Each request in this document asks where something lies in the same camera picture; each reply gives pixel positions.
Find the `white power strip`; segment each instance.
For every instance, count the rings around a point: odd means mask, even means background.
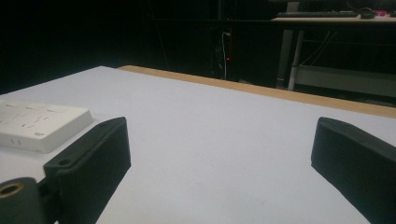
[[[93,123],[86,108],[0,100],[0,145],[49,153]]]

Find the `wooden table edge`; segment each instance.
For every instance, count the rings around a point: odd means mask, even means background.
[[[311,105],[322,105],[337,109],[343,109],[348,111],[354,111],[364,114],[377,115],[377,116],[396,119],[396,108],[388,107],[388,106],[369,105],[366,103],[334,99],[324,96],[300,93],[296,91],[283,91],[278,89],[255,86],[251,84],[219,80],[210,77],[198,77],[187,74],[157,70],[152,68],[138,67],[133,65],[125,65],[120,67],[119,69],[129,72],[151,75],[155,77],[167,77],[176,80],[189,81],[193,83],[221,87],[235,91],[245,91],[249,93],[275,97],[283,100],[290,100],[290,101],[311,104]]]

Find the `computer mouse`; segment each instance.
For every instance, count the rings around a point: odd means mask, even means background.
[[[361,8],[359,13],[361,14],[361,19],[363,20],[373,19],[376,15],[376,13],[368,7]]]

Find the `computer keyboard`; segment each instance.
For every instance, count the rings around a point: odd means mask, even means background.
[[[279,12],[278,18],[351,18],[359,14],[353,11],[320,11],[320,12]]]

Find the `white table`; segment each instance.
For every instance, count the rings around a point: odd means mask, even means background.
[[[127,118],[132,167],[98,223],[368,223],[310,166],[316,124],[340,119],[396,145],[396,109],[312,97],[381,117],[195,80],[208,85],[97,67],[0,97],[88,107],[95,123]],[[81,135],[48,155],[0,147],[0,182],[42,179],[42,165]]]

